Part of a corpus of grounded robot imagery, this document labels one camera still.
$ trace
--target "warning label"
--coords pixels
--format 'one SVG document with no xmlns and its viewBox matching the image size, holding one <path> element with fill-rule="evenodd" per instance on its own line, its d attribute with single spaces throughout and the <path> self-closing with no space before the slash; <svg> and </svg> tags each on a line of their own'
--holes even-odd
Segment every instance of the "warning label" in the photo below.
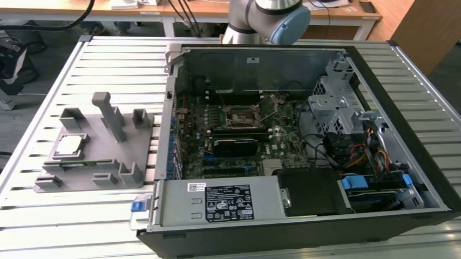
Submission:
<svg viewBox="0 0 461 259">
<path fill-rule="evenodd" d="M 249 185 L 205 187 L 204 199 L 208 222 L 253 219 Z"/>
</svg>

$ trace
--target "cable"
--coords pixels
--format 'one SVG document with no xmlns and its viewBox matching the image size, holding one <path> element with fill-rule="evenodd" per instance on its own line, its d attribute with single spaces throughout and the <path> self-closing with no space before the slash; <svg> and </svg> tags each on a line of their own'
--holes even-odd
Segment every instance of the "cable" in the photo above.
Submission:
<svg viewBox="0 0 461 259">
<path fill-rule="evenodd" d="M 0 25 L 0 31 L 6 31 L 6 30 L 28 30 L 28 31 L 65 31 L 72 29 L 74 26 L 78 25 L 78 23 L 86 18 L 89 15 L 93 6 L 94 6 L 94 1 L 96 0 L 89 0 L 89 4 L 86 7 L 85 12 L 82 15 L 68 25 L 65 26 L 36 26 L 36 25 Z"/>
<path fill-rule="evenodd" d="M 14 42 L 21 42 L 16 37 L 0 37 L 0 39 L 12 39 Z"/>
<path fill-rule="evenodd" d="M 310 3 L 314 7 L 316 7 L 316 8 L 326 8 L 326 13 L 327 13 L 327 15 L 328 15 L 328 25 L 327 25 L 327 27 L 326 27 L 324 35 L 323 35 L 323 38 L 326 39 L 326 36 L 327 36 L 327 34 L 328 34 L 330 25 L 331 25 L 330 8 L 326 7 L 326 5 L 324 5 L 322 2 L 319 2 L 319 3 L 322 4 L 323 7 L 322 7 L 322 6 L 314 5 L 314 3 L 312 3 L 310 0 L 307 0 L 307 1 L 308 1 L 308 3 Z"/>
<path fill-rule="evenodd" d="M 179 11 L 177 11 L 176 7 L 173 6 L 173 4 L 172 4 L 171 0 L 168 0 L 168 3 L 169 3 L 171 7 L 172 7 L 173 11 L 176 12 L 176 15 L 179 16 L 179 18 L 180 18 L 180 19 L 181 19 L 181 21 L 184 22 L 184 21 L 185 21 L 185 19 L 184 19 L 184 17 L 180 15 L 180 13 L 179 13 Z"/>
<path fill-rule="evenodd" d="M 187 14 L 187 12 L 185 12 L 184 6 L 181 5 L 181 1 L 177 0 L 177 2 L 179 2 L 179 5 L 180 5 L 180 8 L 181 8 L 181 11 L 184 12 L 184 15 L 185 15 L 185 18 L 187 18 L 187 22 L 188 22 L 188 24 L 189 24 L 189 28 L 191 28 L 191 30 L 193 30 L 195 35 L 197 35 L 197 33 L 199 33 L 199 32 L 196 31 L 197 26 L 193 27 L 193 25 L 192 25 L 192 20 L 191 20 L 189 17 L 188 17 L 188 14 Z"/>
<path fill-rule="evenodd" d="M 193 19 L 195 27 L 196 27 L 196 32 L 197 32 L 197 37 L 200 38 L 200 37 L 201 37 L 201 33 L 200 33 L 199 24 L 197 24 L 196 19 L 195 19 L 195 15 L 193 15 L 193 13 L 192 13 L 192 10 L 191 10 L 189 7 L 188 7 L 187 0 L 183 0 L 183 2 L 184 2 L 184 5 L 185 5 L 185 7 L 187 7 L 187 10 L 188 10 L 188 12 L 189 12 L 189 15 L 191 15 L 191 17 L 192 17 L 192 19 Z"/>
<path fill-rule="evenodd" d="M 354 145 L 352 149 L 351 149 L 351 159 L 354 157 L 354 150 L 355 150 L 355 147 L 360 147 L 360 146 L 364 146 L 364 144 L 356 144 Z"/>
<path fill-rule="evenodd" d="M 45 93 L 18 93 L 18 96 L 46 96 Z"/>
<path fill-rule="evenodd" d="M 303 139 L 306 145 L 307 145 L 311 149 L 314 149 L 314 150 L 328 160 L 330 164 L 331 164 L 334 167 L 336 167 L 336 168 L 342 168 L 342 166 L 336 163 L 336 161 L 334 161 L 334 159 L 332 159 L 322 150 L 319 150 L 311 143 L 308 143 L 308 141 L 306 140 L 306 138 L 304 138 L 304 137 L 302 136 L 302 134 L 300 134 L 300 128 L 299 128 L 299 124 L 300 124 L 300 123 L 299 123 L 299 120 L 300 120 L 300 113 L 302 113 L 302 110 L 303 110 L 306 104 L 307 104 L 307 100 L 303 102 L 303 105 L 302 105 L 302 108 L 300 108 L 299 114 L 298 114 L 298 120 L 296 120 L 296 124 L 298 124 L 298 134 L 299 134 L 300 138 Z"/>
</svg>

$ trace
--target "metal bracket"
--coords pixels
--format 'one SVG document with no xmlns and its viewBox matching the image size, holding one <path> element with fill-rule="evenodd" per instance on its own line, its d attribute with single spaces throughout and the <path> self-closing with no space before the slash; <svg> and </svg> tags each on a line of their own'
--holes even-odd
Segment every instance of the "metal bracket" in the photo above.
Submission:
<svg viewBox="0 0 461 259">
<path fill-rule="evenodd" d="M 308 104 L 315 118 L 330 115 L 330 111 L 334 111 L 336 108 L 347 107 L 347 102 L 343 98 L 330 96 L 310 96 Z"/>
<path fill-rule="evenodd" d="M 14 101 L 8 96 L 8 94 L 5 94 L 5 92 L 0 89 L 0 107 L 4 110 L 10 111 L 14 108 L 14 106 L 16 106 Z"/>
<path fill-rule="evenodd" d="M 181 44 L 168 44 L 167 50 L 164 52 L 164 60 L 167 61 L 167 67 L 164 68 L 164 72 L 169 74 L 171 67 L 175 63 L 179 62 L 177 57 L 183 54 L 181 51 Z"/>
</svg>

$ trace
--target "metal workbench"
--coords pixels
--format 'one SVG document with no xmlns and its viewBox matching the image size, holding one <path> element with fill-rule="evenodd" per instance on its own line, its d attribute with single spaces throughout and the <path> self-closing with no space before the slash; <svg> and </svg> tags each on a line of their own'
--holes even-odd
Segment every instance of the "metal workbench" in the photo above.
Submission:
<svg viewBox="0 0 461 259">
<path fill-rule="evenodd" d="M 94 91 L 112 94 L 121 112 L 145 108 L 155 116 L 148 165 L 155 165 L 164 92 L 164 49 L 169 43 L 216 39 L 94 37 L 78 42 L 0 175 L 0 258 L 156 258 L 129 229 L 131 201 L 151 192 L 153 170 L 140 189 L 36 194 L 33 181 L 52 148 L 58 114 L 78 107 L 97 113 Z M 306 45 L 355 45 L 454 188 L 461 192 L 461 120 L 398 47 L 387 43 L 300 41 Z M 375 107 L 367 93 L 364 99 Z M 272 251 L 219 258 L 458 258 L 461 224 L 451 220 L 388 241 Z"/>
</svg>

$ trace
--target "black cable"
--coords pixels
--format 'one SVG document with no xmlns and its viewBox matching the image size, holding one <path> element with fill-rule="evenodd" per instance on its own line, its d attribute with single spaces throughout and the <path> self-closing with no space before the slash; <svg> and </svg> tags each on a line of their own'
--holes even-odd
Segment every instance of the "black cable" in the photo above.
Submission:
<svg viewBox="0 0 461 259">
<path fill-rule="evenodd" d="M 82 15 L 68 25 L 65 26 L 36 26 L 36 25 L 0 25 L 0 31 L 6 31 L 6 30 L 25 30 L 25 31 L 65 31 L 72 29 L 74 26 L 78 25 L 78 23 L 86 18 L 89 15 L 93 6 L 94 6 L 94 1 L 96 0 L 89 0 L 89 4 L 86 7 L 85 12 Z"/>
<path fill-rule="evenodd" d="M 184 12 L 184 15 L 187 17 L 187 22 L 189 24 L 189 28 L 191 28 L 191 30 L 193 30 L 195 35 L 197 35 L 197 31 L 195 30 L 195 28 L 197 28 L 197 26 L 193 27 L 192 20 L 188 17 L 188 14 L 185 12 L 184 6 L 181 5 L 181 1 L 179 0 L 177 2 L 179 2 L 179 5 L 180 5 L 180 8 L 181 8 L 181 11 Z"/>
<path fill-rule="evenodd" d="M 324 5 L 322 2 L 319 2 L 319 3 L 322 4 L 323 7 L 322 7 L 322 6 L 314 5 L 314 3 L 312 3 L 310 0 L 307 0 L 307 1 L 308 1 L 308 3 L 310 3 L 314 7 L 316 7 L 316 8 L 326 8 L 326 13 L 327 13 L 327 15 L 328 15 L 328 25 L 326 26 L 324 35 L 323 35 L 323 38 L 326 38 L 326 36 L 327 36 L 327 34 L 328 34 L 330 24 L 331 24 L 330 8 L 326 7 L 326 5 Z"/>
<path fill-rule="evenodd" d="M 172 7 L 173 11 L 176 12 L 176 15 L 179 16 L 179 18 L 180 18 L 183 21 L 185 21 L 184 17 L 180 15 L 180 13 L 179 13 L 176 7 L 173 6 L 171 0 L 168 0 L 168 3 L 169 3 L 171 7 Z"/>
<path fill-rule="evenodd" d="M 299 120 L 300 120 L 300 113 L 302 113 L 302 110 L 303 110 L 306 104 L 307 104 L 307 100 L 303 102 L 303 106 L 302 106 L 302 108 L 300 108 L 300 110 L 299 110 L 299 114 L 298 114 L 298 120 L 296 120 L 296 124 L 298 124 L 298 134 L 299 134 L 300 138 L 303 139 L 306 145 L 307 145 L 311 149 L 314 149 L 314 150 L 328 160 L 330 164 L 331 164 L 334 167 L 336 167 L 336 168 L 342 168 L 342 166 L 336 163 L 336 161 L 334 161 L 334 159 L 332 159 L 322 150 L 319 150 L 319 149 L 306 140 L 306 138 L 304 138 L 304 137 L 302 136 L 302 134 L 300 134 L 300 128 L 299 128 L 299 124 L 300 124 L 300 123 L 299 123 Z"/>
<path fill-rule="evenodd" d="M 14 38 L 14 37 L 0 37 L 0 39 L 12 39 L 14 42 L 21 42 L 20 39 Z"/>
<path fill-rule="evenodd" d="M 199 27 L 199 24 L 197 24 L 197 22 L 196 22 L 195 15 L 193 15 L 193 13 L 192 13 L 192 10 L 189 9 L 187 0 L 183 0 L 183 1 L 184 1 L 184 5 L 185 5 L 185 7 L 187 7 L 187 10 L 188 10 L 188 12 L 189 12 L 189 15 L 191 15 L 191 17 L 192 17 L 192 19 L 193 19 L 195 27 L 196 27 L 196 31 L 197 31 L 197 37 L 200 38 L 200 37 L 201 37 L 200 27 Z"/>
</svg>

